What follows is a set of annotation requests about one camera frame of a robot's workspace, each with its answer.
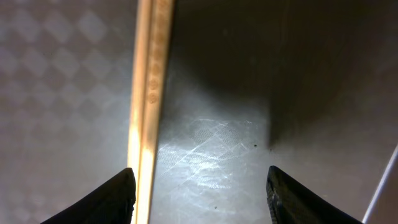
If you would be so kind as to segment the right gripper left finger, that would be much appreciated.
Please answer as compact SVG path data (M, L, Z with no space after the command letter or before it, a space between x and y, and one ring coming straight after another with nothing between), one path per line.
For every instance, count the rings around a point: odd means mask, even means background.
M135 202L134 173L125 168L42 224L130 224Z

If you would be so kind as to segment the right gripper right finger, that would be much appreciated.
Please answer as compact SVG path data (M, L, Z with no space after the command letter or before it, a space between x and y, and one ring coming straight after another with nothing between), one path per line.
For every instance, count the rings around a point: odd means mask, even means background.
M266 189L273 224L362 224L276 166L269 168Z

